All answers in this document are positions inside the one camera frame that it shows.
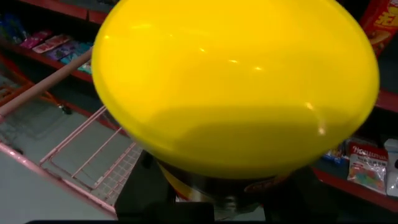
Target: yellow lid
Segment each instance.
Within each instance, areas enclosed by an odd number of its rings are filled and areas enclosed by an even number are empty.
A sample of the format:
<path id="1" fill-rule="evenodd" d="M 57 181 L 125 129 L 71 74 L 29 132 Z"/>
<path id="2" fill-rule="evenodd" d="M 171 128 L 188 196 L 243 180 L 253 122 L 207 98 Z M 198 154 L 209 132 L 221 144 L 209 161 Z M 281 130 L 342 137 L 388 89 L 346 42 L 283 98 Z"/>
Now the yellow lid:
<path id="1" fill-rule="evenodd" d="M 379 88 L 369 41 L 335 0 L 122 0 L 92 67 L 155 157 L 235 179 L 312 162 L 357 130 Z"/>

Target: red box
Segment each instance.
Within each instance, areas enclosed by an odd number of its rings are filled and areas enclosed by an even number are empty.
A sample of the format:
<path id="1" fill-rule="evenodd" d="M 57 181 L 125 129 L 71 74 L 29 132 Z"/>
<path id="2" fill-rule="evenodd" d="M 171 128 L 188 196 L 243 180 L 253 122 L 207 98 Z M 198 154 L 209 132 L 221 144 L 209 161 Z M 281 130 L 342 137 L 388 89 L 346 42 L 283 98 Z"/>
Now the red box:
<path id="1" fill-rule="evenodd" d="M 379 56 L 398 30 L 398 0 L 371 0 L 359 23 Z"/>

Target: metal wire grid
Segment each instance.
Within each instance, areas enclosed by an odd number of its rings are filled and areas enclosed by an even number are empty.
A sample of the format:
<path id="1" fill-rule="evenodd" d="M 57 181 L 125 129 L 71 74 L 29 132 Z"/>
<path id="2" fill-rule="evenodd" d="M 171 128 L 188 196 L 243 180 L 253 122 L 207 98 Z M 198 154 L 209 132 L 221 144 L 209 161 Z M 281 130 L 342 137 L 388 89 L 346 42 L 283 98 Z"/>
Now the metal wire grid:
<path id="1" fill-rule="evenodd" d="M 108 128 L 99 124 L 104 121 Z M 85 135 L 98 128 L 105 128 L 108 136 L 99 136 L 88 144 Z M 40 165 L 74 181 L 113 206 L 141 152 L 142 149 L 102 107 L 45 156 Z"/>

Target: product package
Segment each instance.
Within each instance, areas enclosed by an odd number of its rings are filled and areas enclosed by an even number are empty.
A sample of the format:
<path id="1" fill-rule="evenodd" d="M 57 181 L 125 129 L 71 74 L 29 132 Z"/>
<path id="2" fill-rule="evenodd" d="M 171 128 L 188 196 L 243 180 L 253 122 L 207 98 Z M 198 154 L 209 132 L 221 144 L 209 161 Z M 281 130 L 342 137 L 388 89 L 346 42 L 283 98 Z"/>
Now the product package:
<path id="1" fill-rule="evenodd" d="M 384 149 L 351 142 L 347 179 L 386 194 L 388 154 Z"/>
<path id="2" fill-rule="evenodd" d="M 398 29 L 398 0 L 371 0 L 359 22 L 377 56 Z"/>
<path id="3" fill-rule="evenodd" d="M 36 53 L 42 54 L 64 44 L 65 42 L 68 42 L 70 39 L 71 38 L 67 35 L 56 35 L 46 40 L 43 44 L 34 47 L 32 50 Z"/>
<path id="4" fill-rule="evenodd" d="M 344 161 L 343 151 L 344 145 L 339 144 L 337 147 L 330 149 L 325 155 L 322 156 L 322 158 L 340 165 Z"/>
<path id="5" fill-rule="evenodd" d="M 7 34 L 6 27 L 4 26 L 4 21 L 2 19 L 0 19 L 0 36 L 3 39 L 11 40 L 11 38 Z"/>
<path id="6" fill-rule="evenodd" d="M 52 60 L 60 60 L 76 50 L 77 46 L 78 42 L 71 40 L 60 47 L 47 52 L 46 56 L 50 57 Z"/>
<path id="7" fill-rule="evenodd" d="M 1 20 L 0 26 L 5 33 L 4 35 L 6 36 L 7 40 L 13 42 L 14 44 L 20 44 L 22 42 L 22 39 L 19 37 L 13 26 L 4 20 Z"/>
<path id="8" fill-rule="evenodd" d="M 398 140 L 388 139 L 384 147 L 388 152 L 387 194 L 398 197 Z"/>
<path id="9" fill-rule="evenodd" d="M 13 14 L 6 13 L 4 15 L 4 20 L 7 24 L 9 24 L 15 31 L 15 33 L 22 39 L 26 40 L 29 36 L 28 32 L 25 30 L 21 21 L 18 17 Z"/>
<path id="10" fill-rule="evenodd" d="M 68 64 L 69 62 L 71 62 L 73 59 L 79 57 L 80 55 L 82 55 L 83 53 L 85 53 L 87 50 L 89 50 L 92 45 L 90 45 L 91 43 L 79 43 L 78 47 L 75 49 L 75 51 L 69 55 L 67 55 L 66 57 L 64 57 L 63 59 L 61 59 L 62 63 Z M 91 60 L 84 63 L 82 66 L 80 66 L 78 68 L 79 71 L 82 72 L 86 72 L 91 74 Z"/>
<path id="11" fill-rule="evenodd" d="M 31 49 L 32 47 L 36 47 L 39 43 L 49 38 L 52 35 L 51 30 L 43 30 L 37 33 L 34 33 L 30 37 L 28 37 L 23 43 L 21 43 L 21 47 Z"/>
<path id="12" fill-rule="evenodd" d="M 357 136 L 351 136 L 350 138 L 348 138 L 348 139 L 343 141 L 343 147 L 344 147 L 344 149 L 343 149 L 344 153 L 343 154 L 345 156 L 347 156 L 348 158 L 349 158 L 349 156 L 351 154 L 351 148 L 350 148 L 351 142 L 377 147 L 377 143 L 372 141 L 372 140 L 370 140 L 370 139 L 365 139 L 365 138 L 357 137 Z"/>

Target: white package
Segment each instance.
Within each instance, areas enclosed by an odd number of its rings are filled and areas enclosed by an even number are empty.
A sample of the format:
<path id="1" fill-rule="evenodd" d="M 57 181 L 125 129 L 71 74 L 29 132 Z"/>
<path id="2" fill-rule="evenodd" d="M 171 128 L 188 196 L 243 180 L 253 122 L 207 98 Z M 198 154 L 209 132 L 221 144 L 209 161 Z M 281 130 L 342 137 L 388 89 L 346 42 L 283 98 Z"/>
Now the white package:
<path id="1" fill-rule="evenodd" d="M 398 197 L 398 140 L 388 139 L 384 143 L 388 152 L 387 195 Z"/>

